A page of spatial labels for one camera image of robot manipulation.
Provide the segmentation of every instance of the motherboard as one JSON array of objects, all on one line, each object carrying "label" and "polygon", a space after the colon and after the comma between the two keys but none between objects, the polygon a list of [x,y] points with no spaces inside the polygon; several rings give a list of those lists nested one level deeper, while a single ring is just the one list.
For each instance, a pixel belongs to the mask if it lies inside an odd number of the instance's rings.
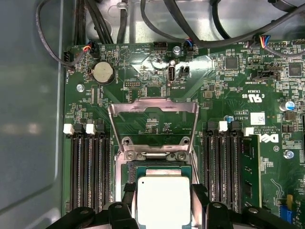
[{"label": "motherboard", "polygon": [[[269,47],[291,53],[305,41]],[[305,228],[302,56],[247,42],[92,43],[66,72],[64,123],[63,212],[120,201],[143,168],[180,168],[211,201]]]}]

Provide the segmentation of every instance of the capacitor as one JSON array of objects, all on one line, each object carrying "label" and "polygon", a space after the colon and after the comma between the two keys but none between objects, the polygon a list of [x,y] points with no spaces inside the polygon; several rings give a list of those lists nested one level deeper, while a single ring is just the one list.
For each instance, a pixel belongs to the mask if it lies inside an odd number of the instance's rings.
[{"label": "capacitor", "polygon": [[280,104],[281,111],[293,111],[295,109],[295,103],[292,101],[285,101]]},{"label": "capacitor", "polygon": [[229,115],[226,115],[224,117],[224,120],[227,121],[227,123],[231,123],[234,121],[234,117],[233,116],[229,116]]}]

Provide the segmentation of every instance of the screw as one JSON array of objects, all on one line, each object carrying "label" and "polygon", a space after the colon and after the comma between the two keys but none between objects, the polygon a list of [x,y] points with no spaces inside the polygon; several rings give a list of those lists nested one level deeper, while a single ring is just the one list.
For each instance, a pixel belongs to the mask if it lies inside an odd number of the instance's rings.
[{"label": "screw", "polygon": [[89,212],[87,210],[81,211],[82,215],[88,214]]},{"label": "screw", "polygon": [[186,154],[184,152],[180,152],[178,154],[178,160],[184,161],[186,159]]},{"label": "screw", "polygon": [[134,160],[134,156],[135,156],[135,153],[133,151],[128,152],[126,155],[128,160]]},{"label": "screw", "polygon": [[173,48],[173,53],[176,55],[176,56],[179,56],[181,54],[181,48],[179,46],[175,46]]},{"label": "screw", "polygon": [[286,150],[286,151],[284,152],[284,157],[285,157],[286,159],[292,159],[292,158],[294,158],[294,156],[295,156],[295,154],[294,154],[294,152],[292,152],[291,150]]},{"label": "screw", "polygon": [[258,210],[256,210],[255,208],[249,208],[249,211],[253,214],[257,214]]},{"label": "screw", "polygon": [[78,84],[78,85],[76,86],[76,90],[77,90],[78,92],[83,92],[83,91],[85,90],[85,86],[82,85],[82,84]]},{"label": "screw", "polygon": [[215,207],[215,208],[221,208],[221,204],[219,204],[219,203],[214,203],[214,204],[213,204],[213,207]]}]

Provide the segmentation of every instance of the black plastic bracket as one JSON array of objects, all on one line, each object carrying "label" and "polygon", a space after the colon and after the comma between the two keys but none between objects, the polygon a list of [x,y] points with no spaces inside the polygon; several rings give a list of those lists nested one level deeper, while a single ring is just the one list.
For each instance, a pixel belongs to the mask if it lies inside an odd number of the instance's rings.
[{"label": "black plastic bracket", "polygon": [[47,227],[47,229],[76,229],[90,225],[95,217],[92,208],[81,207],[69,212],[58,221]]}]

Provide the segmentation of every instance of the white label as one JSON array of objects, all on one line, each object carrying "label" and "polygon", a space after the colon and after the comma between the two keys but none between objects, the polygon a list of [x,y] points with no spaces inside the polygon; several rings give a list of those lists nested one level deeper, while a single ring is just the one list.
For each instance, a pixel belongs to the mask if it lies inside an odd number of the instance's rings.
[{"label": "white label", "polygon": [[265,125],[265,113],[250,113],[251,125]]}]

